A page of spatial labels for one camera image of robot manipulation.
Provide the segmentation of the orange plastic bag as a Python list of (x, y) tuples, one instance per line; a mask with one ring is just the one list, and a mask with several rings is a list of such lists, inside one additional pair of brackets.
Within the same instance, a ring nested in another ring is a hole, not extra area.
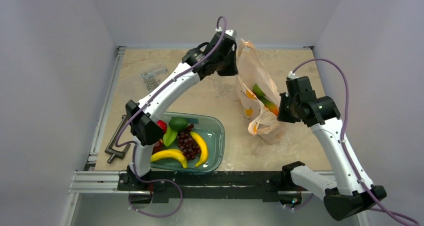
[(259, 58), (252, 42), (238, 40), (236, 50), (236, 94), (242, 106), (244, 118), (248, 121), (248, 133), (260, 136), (267, 143), (275, 144), (282, 140), (283, 124), (259, 98), (253, 93), (254, 84), (258, 84), (266, 98), (280, 106), (278, 88), (269, 75), (267, 68)]

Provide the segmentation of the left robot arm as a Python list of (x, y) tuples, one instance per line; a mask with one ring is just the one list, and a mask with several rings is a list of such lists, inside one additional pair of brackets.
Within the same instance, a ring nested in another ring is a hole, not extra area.
[(129, 183), (136, 190), (144, 190), (149, 185), (150, 157), (154, 144), (164, 135), (157, 121), (168, 107), (206, 76), (238, 74), (236, 37), (234, 30), (217, 30), (210, 42), (188, 50), (175, 70), (156, 89), (138, 102), (127, 102), (127, 122), (135, 142), (129, 164), (133, 173)]

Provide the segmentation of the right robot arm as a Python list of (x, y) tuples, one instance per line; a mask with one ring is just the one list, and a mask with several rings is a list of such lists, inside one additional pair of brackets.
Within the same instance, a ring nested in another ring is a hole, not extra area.
[(300, 186), (321, 199), (329, 215), (341, 221), (371, 209), (387, 196), (363, 170), (345, 132), (341, 114), (329, 96), (318, 98), (309, 77), (292, 76), (281, 93), (278, 121), (303, 122), (321, 144), (335, 179), (322, 176), (297, 161), (282, 167), (281, 184), (286, 189)]

